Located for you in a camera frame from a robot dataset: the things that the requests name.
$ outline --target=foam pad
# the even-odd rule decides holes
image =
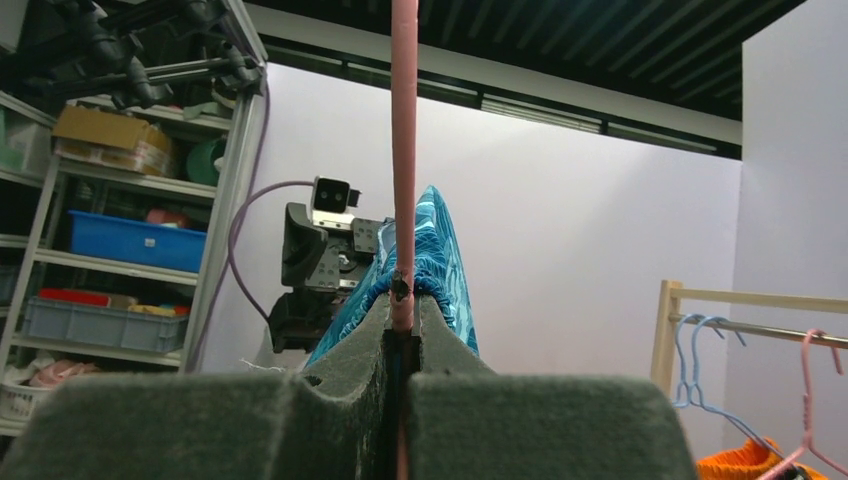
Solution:
[[[421,339],[422,372],[494,375],[492,369],[448,327],[433,297],[416,298],[415,327],[414,333]]]
[[[380,478],[388,302],[303,375],[97,376],[44,403],[4,480]]]
[[[415,374],[413,480],[696,480],[667,398],[628,378]]]

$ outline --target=green object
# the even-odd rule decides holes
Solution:
[[[201,185],[217,186],[220,173],[215,168],[215,160],[224,156],[226,147],[227,141],[224,139],[204,142],[194,147],[186,162],[188,179]]]

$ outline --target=clothes hanger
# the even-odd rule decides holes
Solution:
[[[795,460],[808,451],[819,457],[824,463],[833,467],[837,472],[848,477],[848,469],[825,457],[813,444],[813,383],[810,375],[810,341],[814,336],[821,337],[823,335],[826,335],[826,333],[817,328],[809,330],[801,344],[801,368],[804,372],[804,436],[801,438],[801,446],[757,480],[773,480],[778,478]],[[844,375],[842,361],[839,359],[839,352],[834,347],[831,347],[831,351],[833,352],[833,362],[836,364],[836,373]]]
[[[737,430],[742,432],[746,437],[750,438],[751,440],[754,440],[755,442],[757,442],[761,446],[767,448],[768,450],[770,450],[772,453],[774,453],[778,457],[783,458],[783,454],[781,454],[779,450],[777,450],[772,444],[770,444],[763,437],[761,437],[759,434],[757,434],[757,432],[753,428],[751,428],[750,425],[745,423],[744,420],[737,417],[736,415],[733,415],[730,412],[722,410],[721,408],[719,408],[715,405],[708,404],[706,402],[706,400],[704,399],[704,389],[701,387],[701,384],[700,384],[700,381],[701,381],[701,360],[700,360],[700,357],[698,356],[698,334],[700,333],[701,329],[704,326],[706,326],[707,324],[721,323],[721,322],[727,322],[727,321],[728,320],[726,318],[723,318],[723,317],[705,317],[705,318],[702,318],[698,322],[698,324],[695,326],[695,330],[692,332],[692,363],[693,363],[693,365],[692,365],[692,383],[690,384],[690,390],[689,390],[691,402],[692,402],[693,405],[700,407],[702,410],[705,410],[705,411],[710,412],[710,413],[715,413],[716,415],[721,415],[722,417],[726,418],[734,427],[736,427]],[[747,343],[742,338],[742,336],[739,335],[739,332],[736,332],[736,334],[737,334],[737,338],[739,338],[740,343],[742,343],[742,346],[747,347],[748,346]]]
[[[689,405],[692,405],[692,395],[690,383],[686,380],[686,357],[683,355],[683,346],[680,344],[680,332],[683,330],[683,325],[685,325],[689,320],[698,320],[701,321],[706,318],[704,315],[698,313],[690,313],[683,317],[679,322],[677,322],[677,326],[674,329],[674,346],[677,349],[677,358],[680,359],[680,380],[677,382],[677,393],[674,403],[672,404],[675,408],[686,408]],[[713,327],[713,331],[716,332],[719,338],[724,340],[724,335],[719,331],[719,329]],[[742,338],[742,335],[739,332],[735,332],[736,337],[739,339],[739,342],[742,343],[742,346],[745,347],[747,344],[745,343],[745,339]]]
[[[698,324],[695,327],[695,331],[692,333],[692,359],[693,359],[694,365],[693,365],[692,382],[689,383],[686,380],[686,358],[683,355],[683,347],[680,343],[680,332],[683,328],[683,324],[685,324],[687,321],[689,321],[691,319],[697,319]],[[754,440],[755,442],[762,445],[763,447],[768,448],[769,450],[771,450],[776,455],[778,455],[782,458],[782,455],[780,454],[779,451],[777,451],[777,449],[775,449],[770,443],[765,441],[762,437],[757,435],[757,433],[751,427],[749,427],[744,421],[742,421],[740,418],[738,418],[738,417],[736,417],[736,416],[734,416],[734,415],[732,415],[728,412],[725,412],[725,411],[722,411],[718,408],[715,408],[712,405],[708,405],[708,404],[704,403],[704,401],[703,401],[703,397],[704,397],[703,389],[701,388],[701,386],[699,384],[701,367],[700,367],[700,359],[698,357],[698,350],[697,350],[697,343],[696,343],[697,334],[700,332],[701,328],[703,328],[706,324],[708,324],[708,323],[718,323],[718,322],[721,322],[721,321],[726,321],[726,319],[723,319],[723,318],[720,318],[720,317],[706,317],[704,315],[699,315],[699,314],[690,314],[690,315],[686,315],[677,324],[677,327],[675,328],[675,331],[674,331],[674,344],[675,344],[675,347],[677,348],[677,356],[680,359],[680,380],[677,384],[677,394],[676,394],[677,398],[675,399],[672,406],[682,409],[682,408],[686,408],[690,405],[694,405],[696,407],[700,407],[704,411],[714,413],[714,414],[717,414],[717,415],[721,415],[725,419],[727,419],[727,421],[729,421],[731,423],[731,425],[736,427],[737,430],[742,432],[746,437]],[[724,338],[724,336],[719,333],[718,329],[713,327],[713,330],[716,333],[719,334],[720,338]],[[745,342],[745,339],[742,337],[742,335],[740,335],[739,332],[735,332],[735,333],[736,333],[736,337],[739,339],[739,342],[742,344],[742,346],[747,346],[747,343]],[[694,399],[695,398],[694,393],[698,394],[697,399]]]

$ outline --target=plastic container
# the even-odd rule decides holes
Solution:
[[[0,417],[16,422],[29,420],[51,388],[28,387],[10,382],[0,384]]]
[[[18,271],[20,267],[0,267],[0,305],[8,305],[15,293],[15,284],[18,282]]]
[[[197,273],[206,234],[71,210],[71,253]]]
[[[167,317],[32,297],[21,333],[29,337],[167,353],[180,349],[188,316]]]

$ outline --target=wooden clothes rack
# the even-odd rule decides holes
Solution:
[[[785,308],[804,310],[808,312],[828,312],[848,314],[848,300],[834,298],[796,297],[790,295],[767,295],[761,293],[728,292],[719,290],[693,290],[683,288],[683,284],[674,280],[663,280],[660,288],[660,304],[657,313],[657,326],[654,333],[654,352],[651,358],[651,380],[660,389],[671,395],[672,370],[674,369],[675,348],[674,329],[685,316],[681,313],[683,300],[701,300],[707,302],[736,303],[740,305],[756,305],[760,307]],[[697,324],[698,320],[690,319],[686,323]],[[711,323],[710,328],[717,328],[749,335],[777,338],[801,342],[807,335],[806,331],[786,330],[766,325],[738,323],[734,321]],[[813,337],[811,343],[827,347],[848,349],[848,338],[825,335]]]

